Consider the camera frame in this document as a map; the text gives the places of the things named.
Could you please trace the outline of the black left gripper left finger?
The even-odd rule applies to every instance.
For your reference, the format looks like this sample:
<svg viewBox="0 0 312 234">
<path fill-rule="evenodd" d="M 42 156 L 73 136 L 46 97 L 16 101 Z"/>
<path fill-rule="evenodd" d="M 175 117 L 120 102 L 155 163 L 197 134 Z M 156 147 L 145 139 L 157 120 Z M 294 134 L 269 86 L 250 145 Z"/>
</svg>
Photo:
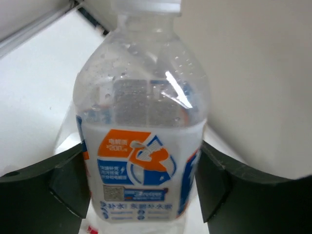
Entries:
<svg viewBox="0 0 312 234">
<path fill-rule="evenodd" d="M 90 204 L 80 144 L 0 178 L 2 234 L 77 234 Z"/>
</svg>

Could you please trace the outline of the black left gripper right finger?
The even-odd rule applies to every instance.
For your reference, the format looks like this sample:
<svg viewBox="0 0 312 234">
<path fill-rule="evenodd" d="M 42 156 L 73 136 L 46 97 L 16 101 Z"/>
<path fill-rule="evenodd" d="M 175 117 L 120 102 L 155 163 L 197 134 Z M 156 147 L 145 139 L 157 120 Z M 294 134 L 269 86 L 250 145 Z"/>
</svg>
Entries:
<svg viewBox="0 0 312 234">
<path fill-rule="evenodd" d="M 246 165 L 208 143 L 195 175 L 211 234 L 309 234 L 312 178 L 287 179 Z"/>
</svg>

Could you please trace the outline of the blue orange label plastic bottle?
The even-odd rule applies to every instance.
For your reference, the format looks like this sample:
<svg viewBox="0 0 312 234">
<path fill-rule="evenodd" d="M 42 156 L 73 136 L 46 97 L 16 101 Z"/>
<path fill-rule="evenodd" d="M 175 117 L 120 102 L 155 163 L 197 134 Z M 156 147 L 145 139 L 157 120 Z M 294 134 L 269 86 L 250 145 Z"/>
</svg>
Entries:
<svg viewBox="0 0 312 234">
<path fill-rule="evenodd" d="M 116 29 L 78 72 L 70 112 L 99 234 L 181 234 L 208 80 L 174 31 L 179 0 L 113 0 Z"/>
</svg>

